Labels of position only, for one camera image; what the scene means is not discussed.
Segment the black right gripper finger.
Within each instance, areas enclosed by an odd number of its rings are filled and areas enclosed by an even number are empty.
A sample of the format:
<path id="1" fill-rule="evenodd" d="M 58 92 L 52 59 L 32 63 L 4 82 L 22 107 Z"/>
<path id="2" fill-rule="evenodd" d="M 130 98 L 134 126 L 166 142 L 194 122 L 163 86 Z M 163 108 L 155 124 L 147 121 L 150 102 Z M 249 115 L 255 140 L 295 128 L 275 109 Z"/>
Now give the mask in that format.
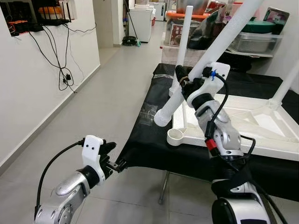
<path id="1" fill-rule="evenodd" d="M 182 94 L 187 94 L 188 91 L 189 91 L 189 87 L 190 87 L 190 84 L 189 84 L 190 80 L 189 80 L 189 82 L 184 87 L 182 87 L 181 85 L 179 85 L 179 80 L 182 77 L 188 76 L 188 72 L 187 72 L 186 68 L 184 66 L 182 66 L 182 65 L 177 65 L 175 67 L 175 75 L 177 76 L 177 84 L 178 84 L 178 87 L 181 90 Z"/>

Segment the bench with white lace cloth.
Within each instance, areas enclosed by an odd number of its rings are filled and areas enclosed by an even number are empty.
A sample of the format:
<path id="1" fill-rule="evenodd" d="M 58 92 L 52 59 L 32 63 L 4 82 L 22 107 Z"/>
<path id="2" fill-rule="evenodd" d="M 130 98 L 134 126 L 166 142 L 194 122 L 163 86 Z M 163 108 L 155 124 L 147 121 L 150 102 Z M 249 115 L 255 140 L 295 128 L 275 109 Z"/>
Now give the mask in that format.
<path id="1" fill-rule="evenodd" d="M 173 46 L 160 46 L 162 49 L 162 63 L 164 64 L 178 64 L 178 51 L 179 47 Z M 201 59 L 205 50 L 186 49 L 185 58 L 182 62 L 183 66 L 194 67 Z"/>

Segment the black table cloth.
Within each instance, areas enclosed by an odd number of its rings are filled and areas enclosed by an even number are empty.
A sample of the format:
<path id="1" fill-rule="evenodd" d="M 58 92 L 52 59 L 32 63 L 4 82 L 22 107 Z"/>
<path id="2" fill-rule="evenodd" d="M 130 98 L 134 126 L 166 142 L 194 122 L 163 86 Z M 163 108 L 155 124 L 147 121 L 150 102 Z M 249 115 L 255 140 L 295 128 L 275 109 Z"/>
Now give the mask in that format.
<path id="1" fill-rule="evenodd" d="M 144 103 L 163 106 L 169 96 L 175 66 L 160 63 L 154 70 Z M 181 144 L 177 147 L 166 141 L 167 126 L 146 126 L 136 119 L 119 159 L 129 167 L 149 167 L 211 181 L 216 171 L 207 148 Z M 299 162 L 252 154 L 249 167 L 252 179 L 270 196 L 299 200 Z"/>

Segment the black plastic bag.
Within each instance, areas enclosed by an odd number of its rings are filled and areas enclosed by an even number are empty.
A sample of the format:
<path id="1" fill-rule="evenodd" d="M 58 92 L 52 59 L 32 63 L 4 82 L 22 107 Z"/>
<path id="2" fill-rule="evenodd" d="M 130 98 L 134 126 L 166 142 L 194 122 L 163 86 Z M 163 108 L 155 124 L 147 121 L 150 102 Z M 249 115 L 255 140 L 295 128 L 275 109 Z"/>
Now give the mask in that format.
<path id="1" fill-rule="evenodd" d="M 226 25 L 224 23 L 225 15 L 226 9 L 221 8 L 206 17 L 199 27 L 190 34 L 188 49 L 206 50 Z"/>

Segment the square clear tape patch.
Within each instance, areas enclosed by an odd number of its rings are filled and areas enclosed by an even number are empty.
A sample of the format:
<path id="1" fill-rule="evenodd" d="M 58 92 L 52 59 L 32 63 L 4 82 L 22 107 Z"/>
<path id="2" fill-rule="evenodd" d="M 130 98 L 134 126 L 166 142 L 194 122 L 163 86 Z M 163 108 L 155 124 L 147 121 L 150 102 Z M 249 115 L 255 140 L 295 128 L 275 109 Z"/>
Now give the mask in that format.
<path id="1" fill-rule="evenodd" d="M 139 124 L 151 126 L 154 124 L 154 116 L 158 111 L 158 106 L 144 103 L 137 117 Z"/>

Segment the black round wok stand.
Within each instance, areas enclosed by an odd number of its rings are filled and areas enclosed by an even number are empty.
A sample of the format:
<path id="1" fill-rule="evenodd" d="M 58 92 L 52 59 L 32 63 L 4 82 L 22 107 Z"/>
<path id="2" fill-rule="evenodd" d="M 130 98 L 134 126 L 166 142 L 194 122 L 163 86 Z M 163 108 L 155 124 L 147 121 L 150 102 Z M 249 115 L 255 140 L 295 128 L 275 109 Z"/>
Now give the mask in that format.
<path id="1" fill-rule="evenodd" d="M 260 60 L 261 56 L 226 50 L 217 62 L 228 64 L 233 72 L 248 72 L 252 68 L 252 62 Z"/>

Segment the black floor mop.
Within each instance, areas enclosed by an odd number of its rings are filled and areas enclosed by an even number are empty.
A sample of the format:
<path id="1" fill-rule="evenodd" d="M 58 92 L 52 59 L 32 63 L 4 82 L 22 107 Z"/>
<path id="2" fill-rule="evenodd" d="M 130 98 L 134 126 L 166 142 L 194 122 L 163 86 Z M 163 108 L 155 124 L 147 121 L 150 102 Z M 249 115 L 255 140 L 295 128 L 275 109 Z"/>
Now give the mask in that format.
<path id="1" fill-rule="evenodd" d="M 124 19 L 127 22 L 127 26 L 125 28 L 125 36 L 122 38 L 122 46 L 135 46 L 135 47 L 140 47 L 141 43 L 137 39 L 137 32 L 135 30 L 134 24 L 131 19 L 131 14 L 130 14 L 130 7 L 129 7 L 129 0 L 123 0 L 123 7 L 125 11 L 125 16 Z M 130 28 L 133 28 L 133 33 L 134 35 L 129 35 L 130 34 Z"/>

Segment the white cabinet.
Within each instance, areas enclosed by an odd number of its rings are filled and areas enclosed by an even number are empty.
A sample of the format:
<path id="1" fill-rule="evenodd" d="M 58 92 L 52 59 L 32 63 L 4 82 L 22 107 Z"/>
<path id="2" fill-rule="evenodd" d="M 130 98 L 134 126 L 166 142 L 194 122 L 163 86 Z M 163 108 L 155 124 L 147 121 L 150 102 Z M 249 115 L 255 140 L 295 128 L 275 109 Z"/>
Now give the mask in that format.
<path id="1" fill-rule="evenodd" d="M 153 6 L 135 5 L 130 8 L 128 17 L 129 36 L 136 36 L 139 42 L 150 42 L 154 15 L 155 8 Z"/>

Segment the steel pot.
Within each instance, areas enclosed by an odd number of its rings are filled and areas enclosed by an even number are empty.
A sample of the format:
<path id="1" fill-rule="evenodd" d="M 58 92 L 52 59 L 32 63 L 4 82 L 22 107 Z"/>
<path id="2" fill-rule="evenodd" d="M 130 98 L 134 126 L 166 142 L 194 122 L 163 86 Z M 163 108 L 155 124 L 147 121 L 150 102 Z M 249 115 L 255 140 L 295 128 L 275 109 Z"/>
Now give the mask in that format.
<path id="1" fill-rule="evenodd" d="M 177 13 L 185 14 L 187 6 L 193 6 L 193 15 L 203 15 L 210 0 L 177 0 Z"/>

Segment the clear plastic container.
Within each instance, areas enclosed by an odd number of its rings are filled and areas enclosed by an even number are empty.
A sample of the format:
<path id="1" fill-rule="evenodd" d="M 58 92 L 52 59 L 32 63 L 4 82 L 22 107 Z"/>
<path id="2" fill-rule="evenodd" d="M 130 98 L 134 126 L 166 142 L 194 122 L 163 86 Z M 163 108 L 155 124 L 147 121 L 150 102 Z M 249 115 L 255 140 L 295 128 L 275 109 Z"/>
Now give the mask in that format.
<path id="1" fill-rule="evenodd" d="M 228 47 L 229 50 L 248 54 L 274 54 L 281 35 L 240 32 Z"/>

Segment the white plastic table top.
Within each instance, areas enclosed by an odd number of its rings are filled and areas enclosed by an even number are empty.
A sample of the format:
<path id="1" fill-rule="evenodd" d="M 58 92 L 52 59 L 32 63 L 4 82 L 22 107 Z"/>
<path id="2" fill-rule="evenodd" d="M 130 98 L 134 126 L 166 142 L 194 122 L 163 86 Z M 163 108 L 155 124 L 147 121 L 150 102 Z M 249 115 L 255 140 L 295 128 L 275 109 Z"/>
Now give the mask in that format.
<path id="1" fill-rule="evenodd" d="M 241 135 L 256 139 L 252 154 L 299 160 L 299 125 L 282 106 L 267 99 L 230 96 L 224 111 Z M 205 147 L 204 133 L 194 112 L 186 102 L 179 105 L 171 119 L 171 129 L 167 131 L 169 145 Z"/>

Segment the green pot with lid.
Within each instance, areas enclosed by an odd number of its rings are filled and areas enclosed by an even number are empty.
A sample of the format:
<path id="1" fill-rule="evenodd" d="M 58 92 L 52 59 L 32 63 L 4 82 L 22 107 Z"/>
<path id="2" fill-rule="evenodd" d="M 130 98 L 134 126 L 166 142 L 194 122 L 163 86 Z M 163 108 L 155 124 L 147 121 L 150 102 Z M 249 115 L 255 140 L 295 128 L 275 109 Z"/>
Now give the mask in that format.
<path id="1" fill-rule="evenodd" d="M 282 24 L 269 21 L 248 21 L 242 28 L 242 32 L 254 34 L 273 34 L 278 35 L 282 32 Z"/>

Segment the dark framed picture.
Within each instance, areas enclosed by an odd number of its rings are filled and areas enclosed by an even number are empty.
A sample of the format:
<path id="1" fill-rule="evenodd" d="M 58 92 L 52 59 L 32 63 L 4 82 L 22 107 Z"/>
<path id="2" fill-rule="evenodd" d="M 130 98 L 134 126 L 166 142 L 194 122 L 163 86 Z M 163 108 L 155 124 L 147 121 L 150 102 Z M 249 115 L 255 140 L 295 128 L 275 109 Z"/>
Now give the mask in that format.
<path id="1" fill-rule="evenodd" d="M 269 7 L 266 10 L 266 13 L 263 17 L 263 21 L 273 23 L 274 25 L 272 27 L 271 33 L 273 35 L 279 35 L 284 29 L 284 26 L 288 21 L 289 17 L 290 17 L 289 12 L 285 12 L 281 9 Z"/>

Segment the metal folding table frame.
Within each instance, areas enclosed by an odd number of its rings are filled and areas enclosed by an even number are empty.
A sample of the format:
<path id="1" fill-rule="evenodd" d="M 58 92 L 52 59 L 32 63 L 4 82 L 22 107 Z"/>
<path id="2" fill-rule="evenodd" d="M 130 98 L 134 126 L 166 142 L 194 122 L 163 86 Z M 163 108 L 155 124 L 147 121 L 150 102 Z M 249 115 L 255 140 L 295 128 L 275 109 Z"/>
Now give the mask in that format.
<path id="1" fill-rule="evenodd" d="M 170 176 L 170 171 L 165 171 L 164 178 L 162 181 L 162 189 L 160 190 L 159 198 L 158 198 L 158 204 L 163 205 L 164 203 L 164 197 L 166 194 L 167 190 L 167 184 L 169 182 L 169 176 Z"/>

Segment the wall shelf with dark items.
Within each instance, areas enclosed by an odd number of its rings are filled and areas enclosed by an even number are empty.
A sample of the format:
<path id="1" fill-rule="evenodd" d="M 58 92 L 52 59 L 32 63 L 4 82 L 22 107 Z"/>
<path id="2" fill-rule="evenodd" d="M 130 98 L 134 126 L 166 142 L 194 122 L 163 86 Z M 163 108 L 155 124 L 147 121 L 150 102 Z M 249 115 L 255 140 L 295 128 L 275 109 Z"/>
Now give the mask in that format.
<path id="1" fill-rule="evenodd" d="M 0 0 L 9 34 L 39 32 L 43 26 L 59 26 L 77 19 L 73 0 Z"/>

